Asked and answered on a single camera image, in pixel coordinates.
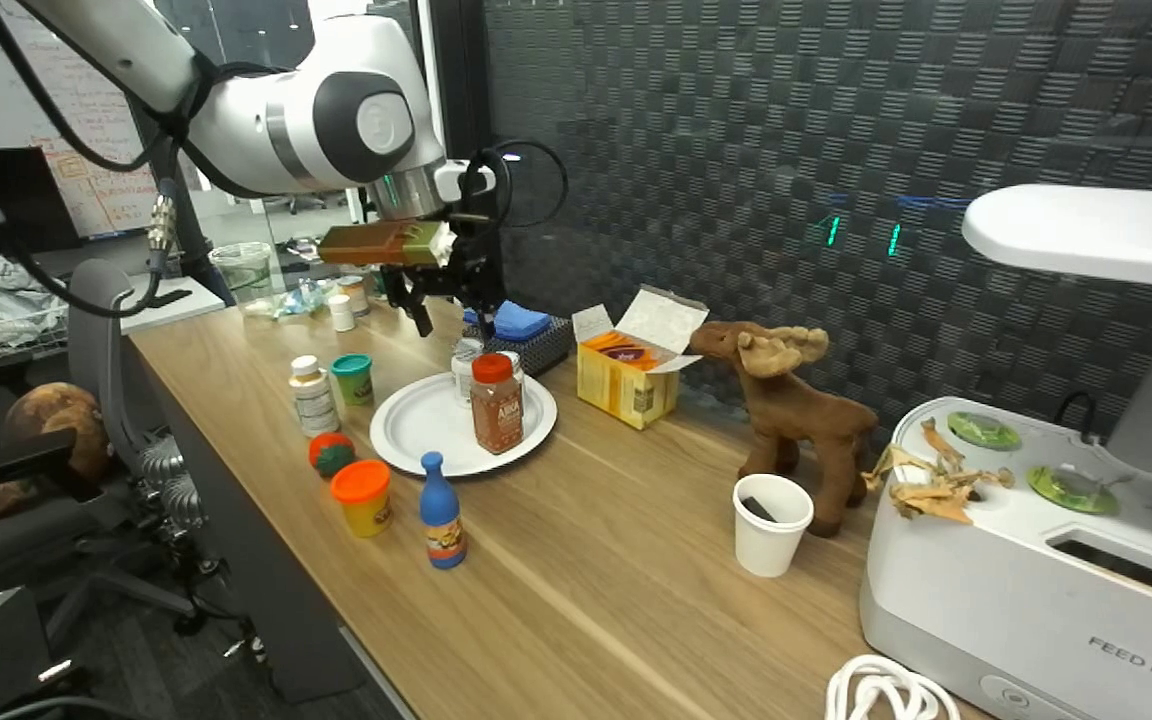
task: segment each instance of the yellow box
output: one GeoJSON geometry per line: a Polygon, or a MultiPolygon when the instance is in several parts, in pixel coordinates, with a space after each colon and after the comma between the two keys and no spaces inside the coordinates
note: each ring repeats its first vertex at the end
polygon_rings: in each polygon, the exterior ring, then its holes
{"type": "Polygon", "coordinates": [[[682,348],[703,317],[658,288],[639,288],[615,327],[604,306],[574,313],[574,398],[631,428],[656,424],[680,400],[680,370],[696,365],[682,348]]]}

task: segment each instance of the wooden table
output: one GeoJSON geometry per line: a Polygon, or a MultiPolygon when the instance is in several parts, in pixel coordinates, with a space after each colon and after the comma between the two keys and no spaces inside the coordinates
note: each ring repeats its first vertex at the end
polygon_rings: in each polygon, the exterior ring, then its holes
{"type": "Polygon", "coordinates": [[[731,560],[738,433],[687,413],[622,428],[543,377],[560,424],[526,459],[460,480],[468,563],[430,571],[417,493],[396,475],[381,540],[350,540],[302,459],[288,362],[368,352],[375,398],[430,377],[456,317],[419,340],[396,313],[357,331],[216,313],[137,331],[161,388],[419,716],[818,716],[854,654],[873,512],[806,535],[786,577],[731,560]]]}

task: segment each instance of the power cord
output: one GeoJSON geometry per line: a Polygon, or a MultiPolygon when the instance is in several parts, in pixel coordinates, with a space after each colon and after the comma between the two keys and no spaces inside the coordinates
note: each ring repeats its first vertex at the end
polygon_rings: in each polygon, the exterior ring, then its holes
{"type": "Polygon", "coordinates": [[[880,695],[888,700],[891,720],[958,720],[958,710],[936,682],[885,658],[852,658],[840,674],[833,674],[824,720],[869,720],[880,695]]]}

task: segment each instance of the orange cup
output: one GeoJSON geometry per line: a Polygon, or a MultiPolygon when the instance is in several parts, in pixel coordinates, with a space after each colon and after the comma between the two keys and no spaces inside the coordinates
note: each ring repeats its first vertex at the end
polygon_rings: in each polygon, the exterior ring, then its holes
{"type": "Polygon", "coordinates": [[[375,535],[385,527],[385,521],[388,521],[388,465],[350,459],[333,475],[327,493],[340,504],[350,535],[375,535]]]}

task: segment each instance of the condiment bottle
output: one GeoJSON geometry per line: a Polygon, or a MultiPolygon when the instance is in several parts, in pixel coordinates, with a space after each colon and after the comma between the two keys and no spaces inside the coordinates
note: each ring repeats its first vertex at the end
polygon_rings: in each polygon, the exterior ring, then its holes
{"type": "Polygon", "coordinates": [[[293,413],[302,438],[318,438],[340,428],[334,424],[334,405],[333,405],[333,385],[318,370],[315,358],[293,358],[293,413]]]}
{"type": "Polygon", "coordinates": [[[502,352],[482,352],[470,362],[470,438],[487,453],[509,453],[525,441],[525,394],[502,352]]]}
{"type": "Polygon", "coordinates": [[[424,453],[424,490],[419,490],[419,523],[424,523],[424,556],[430,567],[462,563],[468,535],[460,523],[460,499],[445,475],[445,453],[424,453]]]}

